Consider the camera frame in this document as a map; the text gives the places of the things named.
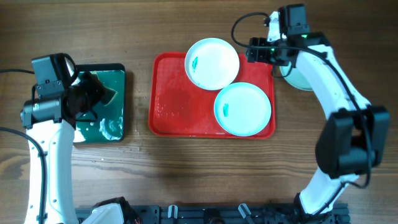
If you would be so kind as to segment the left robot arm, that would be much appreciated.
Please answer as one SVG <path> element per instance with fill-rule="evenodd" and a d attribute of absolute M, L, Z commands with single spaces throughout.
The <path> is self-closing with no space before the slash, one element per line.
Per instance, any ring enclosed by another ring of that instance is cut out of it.
<path fill-rule="evenodd" d="M 26 101 L 21 113 L 30 148 L 26 223 L 78 223 L 71 160 L 76 122 L 105 92 L 98 77 L 85 72 L 66 90 Z"/>

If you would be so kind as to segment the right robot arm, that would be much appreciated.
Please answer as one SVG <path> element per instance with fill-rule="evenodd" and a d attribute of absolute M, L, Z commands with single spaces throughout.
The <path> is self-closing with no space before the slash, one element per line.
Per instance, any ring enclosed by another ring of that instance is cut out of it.
<path fill-rule="evenodd" d="M 324 219 L 347 186 L 369 185 L 373 167 L 382 161 L 389 112 L 355 89 L 321 32 L 280 35 L 272 41 L 253 37 L 245 47 L 248 62 L 297 68 L 323 108 L 326 124 L 315 146 L 318 169 L 296 195 L 295 206 L 301 222 Z"/>

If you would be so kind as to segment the white round plate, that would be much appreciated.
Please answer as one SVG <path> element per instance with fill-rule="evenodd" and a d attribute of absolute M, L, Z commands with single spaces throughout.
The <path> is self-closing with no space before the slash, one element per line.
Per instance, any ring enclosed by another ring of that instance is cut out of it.
<path fill-rule="evenodd" d="M 239 72 L 239 56 L 227 41 L 206 38 L 193 44 L 184 61 L 188 79 L 204 90 L 220 90 L 231 84 Z"/>

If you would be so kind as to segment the light blue plate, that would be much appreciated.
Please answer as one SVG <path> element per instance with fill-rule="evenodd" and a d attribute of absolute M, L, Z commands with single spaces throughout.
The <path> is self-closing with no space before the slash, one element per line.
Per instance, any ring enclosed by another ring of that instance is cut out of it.
<path fill-rule="evenodd" d="M 237 82 L 217 94 L 214 115 L 227 133 L 248 137 L 260 133 L 270 123 L 272 106 L 268 96 L 259 87 Z"/>
<path fill-rule="evenodd" d="M 288 66 L 279 67 L 282 78 L 294 88 L 303 91 L 313 91 L 307 79 L 302 75 L 302 73 L 297 69 L 293 68 L 291 64 Z"/>

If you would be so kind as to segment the green dish sponge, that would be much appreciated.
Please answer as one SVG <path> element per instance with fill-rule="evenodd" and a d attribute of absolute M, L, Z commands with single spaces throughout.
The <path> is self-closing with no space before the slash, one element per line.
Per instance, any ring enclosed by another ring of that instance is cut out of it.
<path fill-rule="evenodd" d="M 104 88 L 104 95 L 101 98 L 101 103 L 106 106 L 110 104 L 117 96 L 118 92 L 112 88 Z"/>

